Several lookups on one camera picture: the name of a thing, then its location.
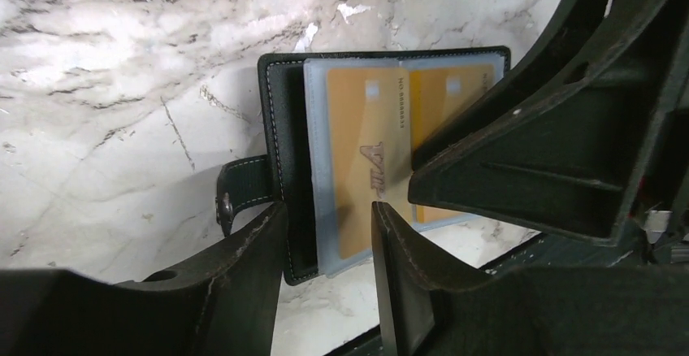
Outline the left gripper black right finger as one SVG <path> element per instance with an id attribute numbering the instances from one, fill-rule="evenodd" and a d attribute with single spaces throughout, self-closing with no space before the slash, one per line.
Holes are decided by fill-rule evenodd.
<path id="1" fill-rule="evenodd" d="M 492 275 L 371 209 L 386 355 L 685 355 L 688 266 L 522 266 Z"/>

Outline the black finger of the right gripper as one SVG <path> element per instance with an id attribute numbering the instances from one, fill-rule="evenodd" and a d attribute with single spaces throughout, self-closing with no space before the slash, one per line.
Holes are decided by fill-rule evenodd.
<path id="1" fill-rule="evenodd" d="M 643 173 L 634 113 L 688 0 L 561 0 L 505 77 L 414 153 L 409 199 L 616 245 Z"/>

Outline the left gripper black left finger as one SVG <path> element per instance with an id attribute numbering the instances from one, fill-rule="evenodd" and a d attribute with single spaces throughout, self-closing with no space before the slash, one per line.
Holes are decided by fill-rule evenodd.
<path id="1" fill-rule="evenodd" d="M 1 273 L 4 355 L 268 355 L 288 225 L 277 202 L 145 280 L 66 269 Z"/>

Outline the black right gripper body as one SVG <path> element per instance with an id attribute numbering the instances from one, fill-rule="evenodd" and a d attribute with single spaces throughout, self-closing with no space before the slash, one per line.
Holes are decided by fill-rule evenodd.
<path id="1" fill-rule="evenodd" d="M 630 220 L 639 227 L 632 265 L 688 263 L 688 38 L 652 65 L 635 108 L 639 161 Z"/>

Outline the gold credit card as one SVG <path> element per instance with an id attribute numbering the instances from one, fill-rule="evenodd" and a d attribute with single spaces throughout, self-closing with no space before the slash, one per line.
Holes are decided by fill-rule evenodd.
<path id="1" fill-rule="evenodd" d="M 481 98 L 495 79 L 495 66 L 489 63 L 411 68 L 411 149 Z"/>
<path id="2" fill-rule="evenodd" d="M 409 73 L 401 67 L 343 67 L 327 73 L 332 179 L 339 254 L 371 247 L 371 204 L 405 220 L 411 174 Z"/>

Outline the black leather card holder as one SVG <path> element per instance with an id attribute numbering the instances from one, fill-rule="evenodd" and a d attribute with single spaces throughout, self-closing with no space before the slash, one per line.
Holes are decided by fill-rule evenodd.
<path id="1" fill-rule="evenodd" d="M 285 282 L 294 286 L 319 276 L 307 139 L 305 61 L 442 57 L 495 57 L 502 72 L 511 66 L 507 46 L 262 55 L 257 69 L 267 153 L 223 165 L 217 179 L 215 203 L 216 219 L 224 235 L 229 235 L 233 220 L 244 209 L 266 202 L 284 202 L 288 208 Z"/>

